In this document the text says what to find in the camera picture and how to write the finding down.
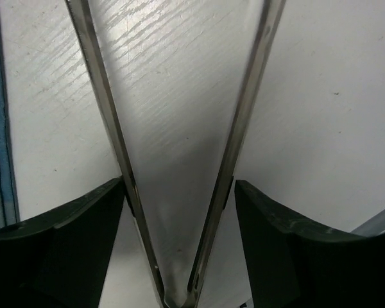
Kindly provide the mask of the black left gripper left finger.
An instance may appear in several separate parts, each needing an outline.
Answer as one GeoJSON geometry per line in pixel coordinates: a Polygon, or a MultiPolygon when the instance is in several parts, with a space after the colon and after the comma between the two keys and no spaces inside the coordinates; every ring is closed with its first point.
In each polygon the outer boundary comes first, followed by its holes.
{"type": "Polygon", "coordinates": [[[98,307],[125,197],[121,178],[0,229],[0,307],[98,307]]]}

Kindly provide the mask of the metal tongs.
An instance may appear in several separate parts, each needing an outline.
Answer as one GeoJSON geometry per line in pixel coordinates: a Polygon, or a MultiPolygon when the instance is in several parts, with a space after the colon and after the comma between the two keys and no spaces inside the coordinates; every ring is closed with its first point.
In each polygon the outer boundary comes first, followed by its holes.
{"type": "MultiPolygon", "coordinates": [[[[169,293],[165,290],[157,257],[153,249],[130,156],[126,148],[112,90],[101,56],[89,2],[66,1],[65,4],[78,39],[105,130],[124,180],[127,190],[127,203],[139,233],[141,246],[144,248],[158,305],[159,307],[176,307],[169,293]]],[[[246,136],[285,4],[285,1],[264,1],[262,4],[257,31],[241,82],[227,143],[189,276],[184,307],[198,306],[216,232],[233,184],[237,159],[246,136]]]]}

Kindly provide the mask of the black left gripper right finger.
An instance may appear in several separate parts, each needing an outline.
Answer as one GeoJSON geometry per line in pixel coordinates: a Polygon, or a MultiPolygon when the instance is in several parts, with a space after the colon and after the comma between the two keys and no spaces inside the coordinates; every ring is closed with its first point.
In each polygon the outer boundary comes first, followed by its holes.
{"type": "Polygon", "coordinates": [[[256,307],[385,307],[385,233],[321,224],[245,180],[235,204],[256,307]]]}

